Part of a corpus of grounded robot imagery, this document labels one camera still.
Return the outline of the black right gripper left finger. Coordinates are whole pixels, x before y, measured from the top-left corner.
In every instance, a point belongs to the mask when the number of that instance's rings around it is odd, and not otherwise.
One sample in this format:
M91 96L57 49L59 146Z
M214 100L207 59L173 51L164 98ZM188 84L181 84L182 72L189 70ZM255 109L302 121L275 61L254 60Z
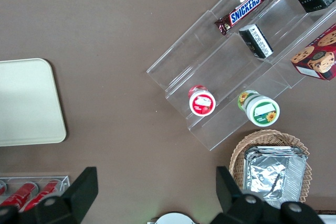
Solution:
M61 196L19 214L18 223L81 223L98 195L96 167L87 167Z

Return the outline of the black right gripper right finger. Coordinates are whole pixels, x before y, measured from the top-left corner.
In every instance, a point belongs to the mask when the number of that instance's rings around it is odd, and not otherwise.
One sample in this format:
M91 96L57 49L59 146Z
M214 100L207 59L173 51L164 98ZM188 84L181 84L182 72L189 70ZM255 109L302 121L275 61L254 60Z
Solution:
M243 193L225 166L216 168L216 195L222 212L211 223L280 223L279 210Z

